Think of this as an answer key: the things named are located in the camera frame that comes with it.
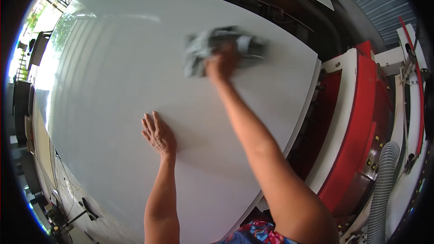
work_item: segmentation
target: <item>floor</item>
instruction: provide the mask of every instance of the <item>floor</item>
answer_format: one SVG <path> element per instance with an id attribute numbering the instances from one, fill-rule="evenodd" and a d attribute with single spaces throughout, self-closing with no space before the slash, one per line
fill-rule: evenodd
<path id="1" fill-rule="evenodd" d="M 48 137 L 37 102 L 34 112 L 35 164 L 44 196 L 47 200 L 50 197 L 52 200 L 53 197 L 56 198 L 63 205 L 69 220 L 83 212 L 84 208 L 78 203 L 83 197 L 89 202 L 95 214 L 99 215 L 95 221 L 91 221 L 87 215 L 74 221 L 75 229 L 71 234 L 73 240 L 83 243 L 82 240 L 87 238 L 85 231 L 101 244 L 142 244 L 143 239 L 105 212 L 81 187 L 71 171 L 62 163 L 61 158 L 55 156 L 56 151 Z"/>

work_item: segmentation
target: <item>metal frame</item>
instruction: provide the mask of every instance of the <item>metal frame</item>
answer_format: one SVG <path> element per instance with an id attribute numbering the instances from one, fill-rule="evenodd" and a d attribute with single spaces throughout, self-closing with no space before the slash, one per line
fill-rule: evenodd
<path id="1" fill-rule="evenodd" d="M 329 131 L 325 137 L 323 147 L 305 180 L 310 189 L 317 194 L 333 167 L 347 130 L 354 100 L 357 50 L 351 48 L 344 54 L 324 62 L 321 68 L 325 69 L 327 73 L 342 70 L 342 77 Z"/>

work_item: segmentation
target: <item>person's right hand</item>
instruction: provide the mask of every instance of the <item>person's right hand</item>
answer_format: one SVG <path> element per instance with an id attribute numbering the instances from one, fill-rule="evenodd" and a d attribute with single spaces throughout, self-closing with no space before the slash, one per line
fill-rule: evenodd
<path id="1" fill-rule="evenodd" d="M 205 72 L 213 84 L 228 82 L 240 59 L 235 43 L 227 42 L 206 59 Z"/>

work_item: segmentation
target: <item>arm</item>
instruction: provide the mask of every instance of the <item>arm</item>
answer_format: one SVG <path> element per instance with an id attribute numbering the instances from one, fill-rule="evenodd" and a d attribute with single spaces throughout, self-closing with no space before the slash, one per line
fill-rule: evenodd
<path id="1" fill-rule="evenodd" d="M 237 60 L 234 47 L 226 45 L 209 59 L 206 72 L 267 199 L 276 231 L 304 244 L 338 243 L 328 209 L 294 173 L 273 136 L 230 83 L 228 78 Z"/>
<path id="2" fill-rule="evenodd" d="M 176 140 L 170 128 L 154 111 L 154 121 L 144 115 L 142 135 L 161 154 L 160 169 L 144 210 L 146 244 L 179 243 L 176 213 L 175 158 Z"/>

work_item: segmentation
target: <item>table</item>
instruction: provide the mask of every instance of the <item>table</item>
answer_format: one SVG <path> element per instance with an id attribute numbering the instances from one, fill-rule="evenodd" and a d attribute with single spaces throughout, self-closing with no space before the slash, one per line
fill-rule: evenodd
<path id="1" fill-rule="evenodd" d="M 186 36 L 240 25 L 269 39 L 267 59 L 234 85 L 286 156 L 319 75 L 317 54 L 287 31 L 222 0 L 73 0 L 35 79 L 48 134 L 101 206 L 140 235 L 159 155 L 142 138 L 159 111 L 178 141 L 181 243 L 230 233 L 261 195 L 222 103 L 206 78 L 184 78 Z"/>

